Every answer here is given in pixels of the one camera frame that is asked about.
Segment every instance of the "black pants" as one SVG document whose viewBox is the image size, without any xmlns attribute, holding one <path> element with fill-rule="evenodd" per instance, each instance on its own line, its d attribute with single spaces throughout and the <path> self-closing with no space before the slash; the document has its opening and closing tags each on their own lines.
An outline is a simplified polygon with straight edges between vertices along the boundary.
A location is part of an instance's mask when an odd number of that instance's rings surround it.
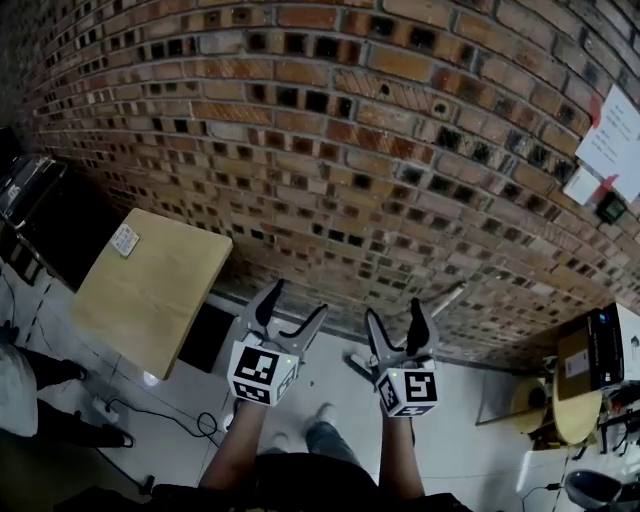
<svg viewBox="0 0 640 512">
<path fill-rule="evenodd" d="M 36 377 L 38 390 L 82 376 L 80 366 L 73 361 L 58 361 L 38 352 L 16 348 L 31 366 Z M 117 448 L 123 446 L 125 442 L 122 434 L 110 425 L 104 427 L 89 425 L 80 418 L 59 411 L 42 400 L 38 400 L 38 432 L 36 436 L 52 441 L 96 448 Z"/>
</svg>

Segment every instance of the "forearm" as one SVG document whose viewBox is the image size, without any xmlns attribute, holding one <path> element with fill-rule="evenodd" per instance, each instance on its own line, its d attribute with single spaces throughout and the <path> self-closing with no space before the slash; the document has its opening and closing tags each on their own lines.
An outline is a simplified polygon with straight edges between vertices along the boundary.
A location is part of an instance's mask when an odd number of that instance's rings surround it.
<svg viewBox="0 0 640 512">
<path fill-rule="evenodd" d="M 411 420 L 382 415 L 380 489 L 403 500 L 424 496 L 413 450 Z"/>
<path fill-rule="evenodd" d="M 200 487 L 229 490 L 242 486 L 253 469 L 266 414 L 263 405 L 240 404 L 229 432 L 202 475 Z"/>
</svg>

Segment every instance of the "floor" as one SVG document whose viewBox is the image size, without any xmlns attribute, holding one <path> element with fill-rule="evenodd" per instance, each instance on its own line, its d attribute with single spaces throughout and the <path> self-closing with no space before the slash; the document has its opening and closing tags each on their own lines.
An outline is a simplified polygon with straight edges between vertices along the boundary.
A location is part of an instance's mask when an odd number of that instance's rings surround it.
<svg viewBox="0 0 640 512">
<path fill-rule="evenodd" d="M 8 266 L 3 273 L 15 293 L 0 279 L 0 320 L 15 317 L 21 328 L 18 345 L 56 358 L 73 359 L 91 372 L 84 382 L 60 384 L 40 392 L 55 407 L 100 423 L 91 407 L 93 396 L 119 397 L 131 405 L 174 416 L 197 433 L 196 419 L 210 412 L 220 422 L 232 408 L 224 378 L 224 354 L 211 374 L 178 360 L 167 381 L 155 381 L 116 352 L 73 326 L 69 306 L 73 294 L 59 281 L 42 271 L 36 284 L 23 283 Z M 239 307 L 210 295 L 207 302 L 237 314 Z M 272 328 L 292 330 L 274 320 Z M 378 478 L 381 419 L 378 398 L 364 379 L 342 362 L 345 352 L 358 350 L 368 357 L 368 349 L 340 338 L 320 334 L 308 351 L 299 380 L 289 389 L 277 408 L 269 411 L 261 445 L 269 446 L 275 432 L 286 432 L 292 450 L 305 449 L 302 425 L 324 402 L 338 409 L 338 429 L 356 453 L 362 467 Z M 479 417 L 490 418 L 508 408 L 510 390 L 516 378 L 499 372 L 438 364 L 438 407 L 414 421 L 416 454 L 427 494 L 451 492 L 475 512 L 520 512 L 521 497 L 537 486 L 560 482 L 563 475 L 578 468 L 631 478 L 640 471 L 640 450 L 629 449 L 625 457 L 599 456 L 590 448 L 579 462 L 567 450 L 530 452 L 531 442 L 509 423 L 477 428 Z M 190 436 L 172 421 L 114 407 L 119 426 L 136 438 L 133 449 L 105 449 L 103 453 L 122 471 L 137 481 L 154 475 L 156 483 L 195 486 L 215 453 L 207 438 Z M 223 434 L 215 437 L 221 439 Z M 564 491 L 534 491 L 526 500 L 526 510 L 570 512 L 572 505 Z"/>
</svg>

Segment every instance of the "brick wall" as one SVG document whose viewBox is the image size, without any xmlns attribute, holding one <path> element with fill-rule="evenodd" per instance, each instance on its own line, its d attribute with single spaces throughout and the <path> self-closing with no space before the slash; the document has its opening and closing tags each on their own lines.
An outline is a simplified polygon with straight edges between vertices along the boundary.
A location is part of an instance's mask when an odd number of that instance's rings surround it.
<svg viewBox="0 0 640 512">
<path fill-rule="evenodd" d="M 233 237 L 221 286 L 275 276 L 395 334 L 469 287 L 443 356 L 539 364 L 530 334 L 640 312 L 640 202 L 617 225 L 561 192 L 615 82 L 640 101 L 628 0 L 6 0 L 0 120 L 123 209 Z"/>
</svg>

